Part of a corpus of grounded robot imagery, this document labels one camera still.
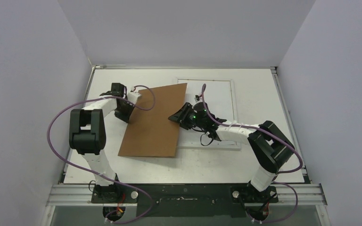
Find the white brown backing board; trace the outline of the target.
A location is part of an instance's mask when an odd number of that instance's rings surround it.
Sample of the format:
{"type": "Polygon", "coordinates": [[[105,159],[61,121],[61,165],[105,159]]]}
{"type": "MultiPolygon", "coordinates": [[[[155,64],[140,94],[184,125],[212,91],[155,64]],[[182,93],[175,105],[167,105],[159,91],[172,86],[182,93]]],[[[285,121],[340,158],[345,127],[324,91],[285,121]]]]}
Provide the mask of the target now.
{"type": "Polygon", "coordinates": [[[120,146],[121,157],[175,157],[180,127],[168,120],[185,103],[187,84],[174,84],[139,90],[137,106],[154,107],[147,111],[135,108],[120,146]]]}

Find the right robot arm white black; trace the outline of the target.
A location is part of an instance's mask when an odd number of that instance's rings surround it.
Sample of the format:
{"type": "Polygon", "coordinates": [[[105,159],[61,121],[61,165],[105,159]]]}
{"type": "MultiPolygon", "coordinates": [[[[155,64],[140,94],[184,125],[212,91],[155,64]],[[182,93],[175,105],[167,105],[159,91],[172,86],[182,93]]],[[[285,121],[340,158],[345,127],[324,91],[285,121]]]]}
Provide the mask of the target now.
{"type": "Polygon", "coordinates": [[[275,195],[276,191],[270,185],[281,167],[294,155],[294,146],[272,121],[259,125],[237,124],[215,117],[203,102],[185,103],[168,120],[185,130],[202,132],[215,141],[251,146],[259,167],[247,184],[246,200],[249,202],[263,202],[275,195]]]}

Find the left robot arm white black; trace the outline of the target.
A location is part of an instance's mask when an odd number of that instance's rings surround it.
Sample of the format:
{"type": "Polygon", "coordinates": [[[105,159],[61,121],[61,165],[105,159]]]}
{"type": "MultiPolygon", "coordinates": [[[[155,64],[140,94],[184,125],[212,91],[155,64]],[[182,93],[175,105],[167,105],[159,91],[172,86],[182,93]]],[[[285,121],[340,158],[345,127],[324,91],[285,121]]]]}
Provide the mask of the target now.
{"type": "Polygon", "coordinates": [[[111,89],[100,94],[91,105],[70,112],[70,147],[87,162],[95,177],[93,196],[111,203],[119,202],[124,194],[118,175],[111,168],[104,150],[107,142],[104,118],[111,112],[128,123],[134,104],[140,98],[135,89],[128,91],[121,83],[112,83],[111,89]]]}

